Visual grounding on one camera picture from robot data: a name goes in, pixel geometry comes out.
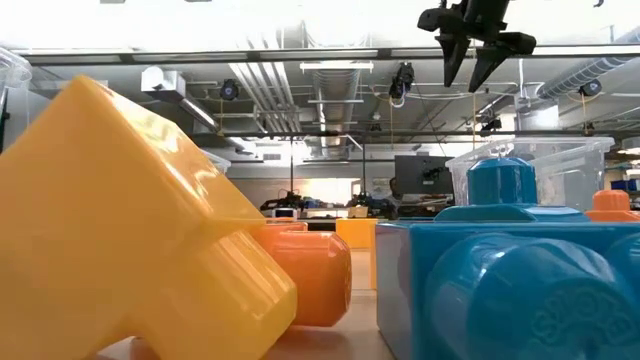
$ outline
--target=large plastic building block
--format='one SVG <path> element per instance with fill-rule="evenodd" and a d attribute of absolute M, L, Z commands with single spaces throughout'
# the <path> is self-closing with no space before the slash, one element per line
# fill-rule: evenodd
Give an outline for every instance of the large plastic building block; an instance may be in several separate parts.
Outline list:
<path fill-rule="evenodd" d="M 593 195 L 593 210 L 586 215 L 597 222 L 640 222 L 640 214 L 631 211 L 629 194 L 622 190 L 602 190 Z"/>
<path fill-rule="evenodd" d="M 304 223 L 273 224 L 252 235 L 297 286 L 293 325 L 333 326 L 351 302 L 351 252 L 333 232 L 304 230 Z"/>
<path fill-rule="evenodd" d="M 0 169 L 0 358 L 80 359 L 132 319 L 163 360 L 257 359 L 293 320 L 295 286 L 242 231 L 257 209 L 174 123 L 92 80 Z"/>
<path fill-rule="evenodd" d="M 131 340 L 129 360 L 162 360 L 143 338 Z"/>
<path fill-rule="evenodd" d="M 539 206 L 535 170 L 524 160 L 483 160 L 469 169 L 467 178 L 472 206 L 447 208 L 438 214 L 436 221 L 589 221 L 578 210 L 564 206 Z"/>
<path fill-rule="evenodd" d="M 637 358 L 640 225 L 563 222 L 567 211 L 545 207 L 529 221 L 451 211 L 377 226 L 378 326 L 397 359 Z"/>
<path fill-rule="evenodd" d="M 370 249 L 377 223 L 377 219 L 338 219 L 336 233 L 351 249 Z"/>

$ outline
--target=transparent plastic bin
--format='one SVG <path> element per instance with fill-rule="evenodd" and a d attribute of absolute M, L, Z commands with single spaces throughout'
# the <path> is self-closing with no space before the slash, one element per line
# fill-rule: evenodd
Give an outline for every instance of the transparent plastic bin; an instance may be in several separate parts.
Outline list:
<path fill-rule="evenodd" d="M 606 137 L 515 138 L 486 144 L 449 160 L 456 205 L 468 205 L 467 170 L 482 159 L 519 157 L 536 169 L 538 202 L 591 210 L 592 197 L 604 187 Z"/>
<path fill-rule="evenodd" d="M 31 64 L 9 50 L 0 48 L 0 94 L 5 87 L 21 88 L 31 80 Z"/>
<path fill-rule="evenodd" d="M 212 154 L 206 150 L 202 150 L 202 152 L 207 157 L 207 159 L 209 159 L 209 161 L 213 163 L 213 166 L 215 166 L 216 169 L 218 169 L 223 174 L 227 173 L 227 170 L 231 166 L 231 161 L 221 158 L 220 156 Z"/>

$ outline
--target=small orange block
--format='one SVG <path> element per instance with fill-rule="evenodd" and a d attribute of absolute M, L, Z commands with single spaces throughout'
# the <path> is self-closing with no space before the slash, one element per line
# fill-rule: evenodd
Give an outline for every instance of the small orange block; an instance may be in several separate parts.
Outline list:
<path fill-rule="evenodd" d="M 593 210 L 586 215 L 596 222 L 640 221 L 640 214 L 631 211 L 629 194 L 622 190 L 603 190 L 593 195 Z"/>
<path fill-rule="evenodd" d="M 306 227 L 273 224 L 251 233 L 298 288 L 293 325 L 333 326 L 351 301 L 351 252 L 335 233 L 303 231 Z"/>

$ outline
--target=laboratory room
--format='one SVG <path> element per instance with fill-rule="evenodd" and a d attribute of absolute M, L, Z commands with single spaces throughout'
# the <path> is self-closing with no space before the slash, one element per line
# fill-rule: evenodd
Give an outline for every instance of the laboratory room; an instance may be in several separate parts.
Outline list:
<path fill-rule="evenodd" d="M 0 359 L 640 359 L 640 1 L 0 4 Z"/>

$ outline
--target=yellow toy block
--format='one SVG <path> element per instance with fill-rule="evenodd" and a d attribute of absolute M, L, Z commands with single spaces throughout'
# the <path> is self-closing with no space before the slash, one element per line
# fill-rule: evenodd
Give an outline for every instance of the yellow toy block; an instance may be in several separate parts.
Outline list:
<path fill-rule="evenodd" d="M 378 219 L 338 219 L 336 233 L 351 249 L 370 249 L 376 237 Z"/>
<path fill-rule="evenodd" d="M 257 359 L 295 316 L 291 279 L 240 231 L 260 213 L 174 123 L 88 78 L 0 172 L 1 359 L 80 359 L 123 319 L 163 360 L 239 341 Z"/>

